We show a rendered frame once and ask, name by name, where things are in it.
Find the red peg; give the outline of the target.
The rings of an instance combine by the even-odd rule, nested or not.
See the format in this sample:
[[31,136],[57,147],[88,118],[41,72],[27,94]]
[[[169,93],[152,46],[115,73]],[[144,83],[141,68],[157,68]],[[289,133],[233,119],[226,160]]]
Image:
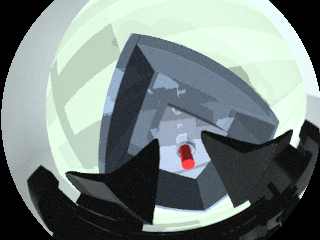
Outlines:
[[192,157],[191,148],[189,148],[188,144],[180,147],[180,159],[184,169],[192,169],[195,167],[195,159]]

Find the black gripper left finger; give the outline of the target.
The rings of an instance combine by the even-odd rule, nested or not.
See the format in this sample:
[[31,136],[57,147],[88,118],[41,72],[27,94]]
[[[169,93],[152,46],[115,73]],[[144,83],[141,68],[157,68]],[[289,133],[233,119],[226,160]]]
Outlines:
[[159,183],[159,140],[152,139],[123,167],[111,173],[65,172],[67,180],[84,195],[111,201],[141,223],[152,225]]

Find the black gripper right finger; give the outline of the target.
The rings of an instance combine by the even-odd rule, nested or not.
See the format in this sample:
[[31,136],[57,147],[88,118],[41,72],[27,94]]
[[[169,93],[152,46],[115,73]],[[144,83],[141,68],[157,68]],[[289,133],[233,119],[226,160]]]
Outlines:
[[292,136],[293,129],[289,128],[289,131],[281,133],[275,139],[255,145],[232,137],[229,139],[215,132],[200,132],[205,152],[211,157],[233,208],[247,203],[247,196],[259,185],[273,157],[279,156],[288,147]]

